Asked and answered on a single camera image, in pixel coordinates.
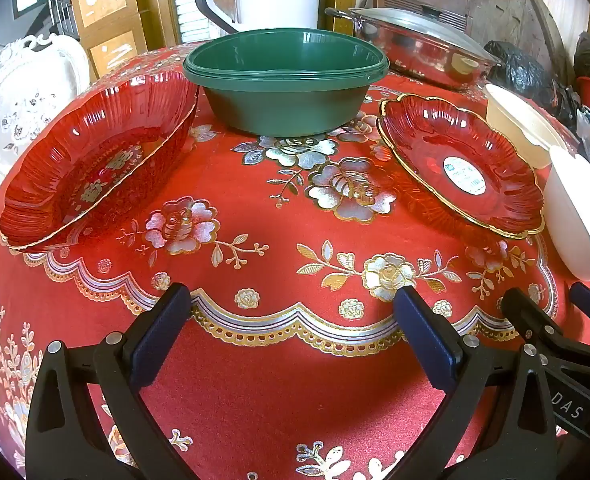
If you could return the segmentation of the cream ribbed plastic bowl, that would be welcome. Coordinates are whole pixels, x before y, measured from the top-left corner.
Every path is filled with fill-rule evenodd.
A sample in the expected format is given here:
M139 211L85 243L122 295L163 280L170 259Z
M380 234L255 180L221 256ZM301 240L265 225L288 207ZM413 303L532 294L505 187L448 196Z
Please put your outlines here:
M567 151L560 134L529 103L517 94L487 82L486 122L508 138L520 157L531 167L542 169L551 163L550 149Z

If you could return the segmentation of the white ornate chair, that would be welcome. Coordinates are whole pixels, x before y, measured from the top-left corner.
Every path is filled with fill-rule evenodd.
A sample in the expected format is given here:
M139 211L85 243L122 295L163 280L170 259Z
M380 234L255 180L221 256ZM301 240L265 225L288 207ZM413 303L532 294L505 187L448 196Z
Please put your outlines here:
M27 36L0 51L0 184L57 114L90 84L78 40Z

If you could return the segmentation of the red floral tablecloth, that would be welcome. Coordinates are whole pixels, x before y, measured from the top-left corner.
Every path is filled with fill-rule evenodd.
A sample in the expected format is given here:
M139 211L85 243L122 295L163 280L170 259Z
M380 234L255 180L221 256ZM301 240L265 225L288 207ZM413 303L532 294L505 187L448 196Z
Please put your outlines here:
M132 58L29 148L111 84L185 77L195 49ZM189 289L191 314L140 396L194 479L391 479L444 400L395 321L402 287L460 336L540 361L501 310L516 287L566 339L590 346L590 318L569 299L572 284L590 282L570 273L545 222L511 240L456 218L377 129L380 102L402 93L486 120L485 87L452 92L388 74L349 122L297 138L234 129L197 88L176 165L118 226L46 252L17 252L0 234L0 478L29 479L27 422L50 342L93 346L124 332L173 284ZM0 214L27 150L0 186ZM557 424L555 444L553 479L590 479L590 445Z

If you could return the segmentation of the wooden cabinet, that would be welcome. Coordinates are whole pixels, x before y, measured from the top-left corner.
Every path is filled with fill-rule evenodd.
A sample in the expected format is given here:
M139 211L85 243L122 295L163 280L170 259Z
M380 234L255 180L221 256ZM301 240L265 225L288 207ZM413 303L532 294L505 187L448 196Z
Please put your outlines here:
M136 55L179 42L173 0L72 0L79 41L98 79Z

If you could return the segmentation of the red plate with sticker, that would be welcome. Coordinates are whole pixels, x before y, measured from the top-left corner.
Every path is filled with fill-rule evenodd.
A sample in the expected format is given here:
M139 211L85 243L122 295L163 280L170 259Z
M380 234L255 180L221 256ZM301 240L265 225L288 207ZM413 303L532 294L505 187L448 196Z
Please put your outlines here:
M402 93L380 102L377 129L411 181L456 218L511 240L543 231L536 171L473 110Z

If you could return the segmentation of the white plastic bowl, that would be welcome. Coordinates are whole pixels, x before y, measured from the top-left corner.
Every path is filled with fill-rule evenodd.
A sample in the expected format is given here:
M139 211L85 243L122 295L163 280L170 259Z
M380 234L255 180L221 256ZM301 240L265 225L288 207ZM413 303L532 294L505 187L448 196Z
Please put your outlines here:
M590 162L553 146L544 187L544 221L568 270L590 282Z

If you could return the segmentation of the steel pan with lid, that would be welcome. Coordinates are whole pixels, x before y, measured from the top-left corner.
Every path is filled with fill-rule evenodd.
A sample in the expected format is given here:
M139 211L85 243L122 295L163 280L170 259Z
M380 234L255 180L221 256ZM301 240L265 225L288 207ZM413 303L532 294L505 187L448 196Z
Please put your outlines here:
M356 36L380 48L392 70L441 88L480 86L501 64L465 32L412 11L326 8L324 13L353 23Z

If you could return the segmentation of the green plastic bowl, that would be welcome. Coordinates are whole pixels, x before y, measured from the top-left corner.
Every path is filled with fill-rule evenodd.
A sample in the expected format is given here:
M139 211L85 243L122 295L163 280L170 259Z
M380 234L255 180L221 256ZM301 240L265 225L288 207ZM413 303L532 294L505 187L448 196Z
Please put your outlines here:
M202 87L219 120L271 138L312 136L349 122L388 67L373 44L311 28L236 32L183 61L184 75Z

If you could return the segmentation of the red scalloped plate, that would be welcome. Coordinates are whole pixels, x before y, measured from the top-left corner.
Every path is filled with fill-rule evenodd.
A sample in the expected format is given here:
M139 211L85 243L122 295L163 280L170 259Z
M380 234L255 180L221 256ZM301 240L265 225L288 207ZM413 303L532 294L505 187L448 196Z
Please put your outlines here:
M173 170L197 101L197 85L174 70L92 93L27 150L4 192L2 238L17 252L46 252L118 226Z

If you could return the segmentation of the black garbage bag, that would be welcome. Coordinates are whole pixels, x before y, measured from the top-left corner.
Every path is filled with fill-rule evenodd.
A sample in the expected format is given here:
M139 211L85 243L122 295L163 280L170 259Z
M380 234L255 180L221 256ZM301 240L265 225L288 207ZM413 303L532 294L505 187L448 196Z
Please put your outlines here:
M578 105L572 92L535 58L505 41L490 40L484 49L500 60L490 70L489 82L534 101L570 131L576 131Z

